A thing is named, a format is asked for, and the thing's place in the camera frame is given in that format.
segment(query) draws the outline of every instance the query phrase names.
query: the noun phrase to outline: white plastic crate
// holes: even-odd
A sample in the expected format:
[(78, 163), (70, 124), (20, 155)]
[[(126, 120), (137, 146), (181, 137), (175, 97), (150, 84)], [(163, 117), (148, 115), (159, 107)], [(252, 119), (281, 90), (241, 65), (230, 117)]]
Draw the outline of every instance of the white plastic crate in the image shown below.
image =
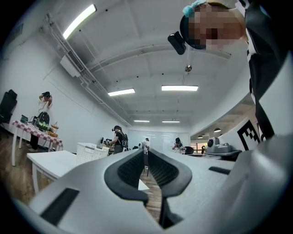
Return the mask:
[(107, 157), (109, 148), (97, 149), (92, 143), (77, 143), (76, 165)]

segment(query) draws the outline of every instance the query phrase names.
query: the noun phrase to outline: wooden floor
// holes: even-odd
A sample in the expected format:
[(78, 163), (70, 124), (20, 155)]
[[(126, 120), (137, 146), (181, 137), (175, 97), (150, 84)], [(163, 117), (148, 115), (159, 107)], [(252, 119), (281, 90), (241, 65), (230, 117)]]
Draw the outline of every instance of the wooden floor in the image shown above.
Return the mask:
[[(11, 149), (12, 149), (12, 136), (7, 139), (5, 134), (1, 133), (2, 139), (0, 140), (0, 179), (6, 186), (10, 195), (28, 204), (35, 196), (33, 189), (33, 173), (32, 162), (27, 158), (28, 148), (25, 142), (22, 142), (22, 148), (18, 148), (19, 139), (16, 141), (16, 166), (11, 165)], [(147, 170), (142, 171), (141, 180), (150, 188), (148, 192), (149, 202), (146, 206), (149, 213), (158, 222), (161, 207), (161, 190)], [(48, 186), (52, 181), (42, 176), (41, 189)]]

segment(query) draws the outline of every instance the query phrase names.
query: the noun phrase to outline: vr headset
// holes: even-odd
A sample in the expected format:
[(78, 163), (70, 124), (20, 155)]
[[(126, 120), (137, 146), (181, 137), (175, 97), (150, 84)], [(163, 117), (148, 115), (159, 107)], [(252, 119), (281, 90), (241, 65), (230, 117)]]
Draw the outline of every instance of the vr headset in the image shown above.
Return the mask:
[(200, 40), (190, 39), (193, 38), (193, 34), (189, 34), (189, 17), (183, 16), (180, 22), (180, 32), (172, 33), (168, 37), (168, 41), (174, 47), (176, 52), (179, 55), (182, 55), (186, 51), (185, 43), (190, 45), (194, 49), (206, 49), (206, 45), (201, 45)]
[(120, 126), (118, 126), (118, 125), (116, 125), (114, 128), (112, 128), (112, 132), (114, 132), (114, 131), (115, 131), (115, 129), (119, 129), (119, 130), (121, 130), (121, 127), (120, 127)]
[(179, 148), (182, 148), (182, 142), (181, 142), (181, 140), (180, 140), (179, 137), (177, 137), (177, 138), (175, 139), (175, 142), (176, 142), (176, 144), (178, 145)]
[(44, 92), (44, 93), (42, 93), (42, 95), (47, 98), (49, 98), (51, 96), (50, 92)]

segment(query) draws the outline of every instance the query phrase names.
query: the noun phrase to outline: black rubber pad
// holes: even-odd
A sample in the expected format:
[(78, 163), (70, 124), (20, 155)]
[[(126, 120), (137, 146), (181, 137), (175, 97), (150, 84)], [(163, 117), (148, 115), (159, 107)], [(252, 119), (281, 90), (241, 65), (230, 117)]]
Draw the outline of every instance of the black rubber pad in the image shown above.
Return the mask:
[(57, 225), (66, 213), (79, 191), (66, 188), (64, 191), (44, 210), (41, 217), (53, 225)]
[(211, 166), (209, 168), (209, 170), (221, 173), (221, 174), (225, 174), (225, 175), (229, 175), (231, 170), (225, 169), (225, 168), (221, 168), (221, 167), (217, 167), (217, 166)]

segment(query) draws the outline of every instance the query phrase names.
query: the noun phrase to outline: black office chair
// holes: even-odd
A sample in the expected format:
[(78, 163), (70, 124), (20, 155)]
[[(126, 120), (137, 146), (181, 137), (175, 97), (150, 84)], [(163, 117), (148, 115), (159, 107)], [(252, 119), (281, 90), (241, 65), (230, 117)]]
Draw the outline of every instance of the black office chair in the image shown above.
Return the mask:
[(186, 150), (185, 150), (185, 154), (193, 154), (194, 149), (190, 146), (185, 146)]
[(9, 90), (3, 96), (2, 102), (0, 104), (0, 124), (2, 124), (3, 128), (5, 129), (4, 123), (9, 123), (12, 111), (17, 104), (17, 94), (13, 90)]
[(147, 176), (148, 176), (148, 155), (147, 154), (144, 154), (143, 155), (143, 162), (144, 162), (144, 165), (147, 166)]

